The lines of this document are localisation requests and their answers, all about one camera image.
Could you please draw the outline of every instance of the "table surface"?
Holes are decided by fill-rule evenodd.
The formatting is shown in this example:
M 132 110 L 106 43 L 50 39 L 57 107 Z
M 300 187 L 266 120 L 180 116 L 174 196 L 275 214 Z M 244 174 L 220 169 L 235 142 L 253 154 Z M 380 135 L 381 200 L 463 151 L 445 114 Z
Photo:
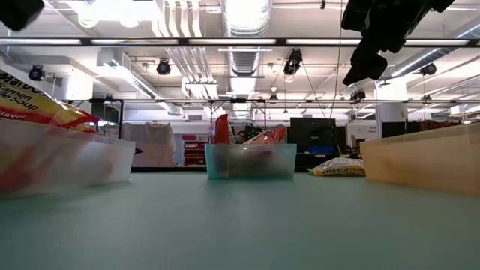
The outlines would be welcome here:
M 479 209 L 364 178 L 133 174 L 0 201 L 0 269 L 480 269 Z

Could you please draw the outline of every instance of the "light blue table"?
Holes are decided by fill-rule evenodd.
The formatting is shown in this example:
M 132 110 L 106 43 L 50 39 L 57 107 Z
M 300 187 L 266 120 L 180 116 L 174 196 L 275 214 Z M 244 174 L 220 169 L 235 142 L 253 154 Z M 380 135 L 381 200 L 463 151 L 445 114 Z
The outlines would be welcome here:
M 0 269 L 480 269 L 480 199 L 363 178 L 132 175 L 0 201 Z

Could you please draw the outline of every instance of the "ceiling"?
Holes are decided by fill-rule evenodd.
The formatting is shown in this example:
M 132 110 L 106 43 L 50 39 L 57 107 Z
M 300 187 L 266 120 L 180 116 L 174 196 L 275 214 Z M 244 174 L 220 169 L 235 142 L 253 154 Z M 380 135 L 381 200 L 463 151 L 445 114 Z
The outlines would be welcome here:
M 273 38 L 358 38 L 353 31 L 341 31 L 340 1 L 327 1 L 325 10 L 308 7 L 321 1 L 273 0 L 271 19 L 268 25 L 268 36 Z M 200 25 L 202 33 L 207 38 L 222 37 L 222 22 L 219 13 L 210 13 L 220 7 L 218 0 L 202 0 L 200 2 Z M 450 38 L 452 32 L 472 20 L 480 22 L 480 3 L 476 0 L 457 0 L 444 13 L 430 12 L 410 35 L 411 38 Z M 153 38 L 150 22 L 141 22 L 135 28 L 125 28 L 119 22 L 100 21 L 94 28 L 83 28 L 79 25 L 77 14 L 71 10 L 65 1 L 48 1 L 45 10 L 27 29 L 19 33 L 9 32 L 0 28 L 1 35 L 14 37 L 96 37 L 96 38 Z M 95 72 L 97 70 L 98 48 L 10 48 L 9 53 L 28 56 L 66 56 L 81 63 Z M 278 88 L 280 99 L 314 98 L 313 91 L 319 97 L 333 98 L 335 93 L 346 88 L 342 80 L 350 69 L 350 56 L 353 48 L 302 48 L 304 65 L 295 75 L 294 82 L 284 82 L 283 63 L 291 48 L 271 48 L 271 52 L 263 53 L 259 75 L 264 76 L 256 82 L 255 98 L 268 98 L 272 86 Z M 165 48 L 124 48 L 121 49 L 133 60 L 132 69 L 145 81 L 157 87 L 159 93 L 166 98 L 182 98 L 179 87 L 182 76 L 172 64 L 172 72 L 168 76 L 159 76 L 155 71 L 159 58 L 167 58 Z M 390 65 L 396 65 L 408 59 L 422 49 L 403 48 L 398 54 L 385 53 Z M 227 75 L 227 58 L 218 48 L 206 48 L 208 62 L 214 78 L 218 82 L 217 92 L 224 95 L 229 91 L 230 84 Z M 480 74 L 479 49 L 459 49 L 446 57 L 435 61 L 437 72 L 434 78 L 423 78 L 418 74 L 406 76 L 407 90 L 410 98 L 421 96 L 425 92 L 445 86 L 454 85 L 461 80 Z M 135 98 L 139 96 L 131 85 L 120 79 L 107 78 L 119 85 L 118 96 Z M 374 98 L 374 83 L 369 80 L 362 82 L 368 98 Z M 480 92 L 480 82 L 457 88 L 446 93 L 441 98 L 456 98 L 465 93 Z M 318 107 L 318 104 L 306 104 L 303 107 Z

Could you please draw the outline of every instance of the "snack bag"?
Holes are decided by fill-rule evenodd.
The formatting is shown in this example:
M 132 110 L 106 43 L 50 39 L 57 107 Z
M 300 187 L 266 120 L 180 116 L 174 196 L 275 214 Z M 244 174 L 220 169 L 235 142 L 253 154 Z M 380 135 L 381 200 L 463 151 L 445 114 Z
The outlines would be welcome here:
M 315 176 L 365 176 L 363 160 L 345 157 L 326 161 L 308 171 Z
M 87 131 L 84 123 L 98 121 L 93 115 L 59 102 L 3 70 L 0 70 L 0 119 L 22 120 L 79 131 Z
M 220 115 L 220 117 L 211 124 L 208 130 L 208 141 L 211 144 L 234 144 L 235 137 L 233 136 L 232 128 L 228 122 L 228 115 Z
M 250 139 L 244 144 L 279 144 L 285 142 L 285 134 L 287 134 L 287 129 L 274 128 L 271 130 L 264 131 L 254 138 Z

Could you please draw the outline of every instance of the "clear plastic bin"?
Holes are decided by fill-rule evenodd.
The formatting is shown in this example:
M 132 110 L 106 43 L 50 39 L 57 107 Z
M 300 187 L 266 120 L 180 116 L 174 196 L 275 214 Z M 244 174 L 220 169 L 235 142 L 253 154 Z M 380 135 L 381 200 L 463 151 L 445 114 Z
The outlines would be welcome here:
M 297 145 L 205 145 L 209 179 L 292 179 Z
M 135 143 L 45 124 L 0 120 L 0 198 L 126 181 Z

